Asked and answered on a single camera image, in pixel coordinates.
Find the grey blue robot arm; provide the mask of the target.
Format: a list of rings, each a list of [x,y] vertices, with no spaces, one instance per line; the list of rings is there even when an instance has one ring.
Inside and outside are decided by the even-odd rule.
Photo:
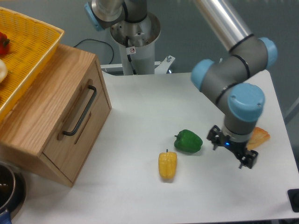
[[[268,38],[257,38],[229,1],[197,0],[195,5],[229,53],[222,62],[205,59],[192,70],[194,86],[224,114],[223,126],[213,126],[207,139],[232,152],[241,167],[252,168],[258,153],[247,144],[265,95],[247,80],[276,62],[277,47]]]

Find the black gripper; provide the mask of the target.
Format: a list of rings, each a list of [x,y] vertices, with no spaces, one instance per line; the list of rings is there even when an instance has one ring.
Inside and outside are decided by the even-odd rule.
[[[207,140],[212,143],[213,150],[216,150],[217,147],[224,147],[232,152],[240,162],[239,169],[242,167],[252,169],[257,161],[258,152],[246,149],[249,134],[236,134],[226,127],[220,129],[217,125],[214,125],[208,132]]]

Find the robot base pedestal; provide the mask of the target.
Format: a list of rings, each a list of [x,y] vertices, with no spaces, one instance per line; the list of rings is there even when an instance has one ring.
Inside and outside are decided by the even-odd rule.
[[[123,75],[154,74],[155,42],[160,32],[160,21],[150,12],[139,23],[121,21],[110,28],[119,46]]]

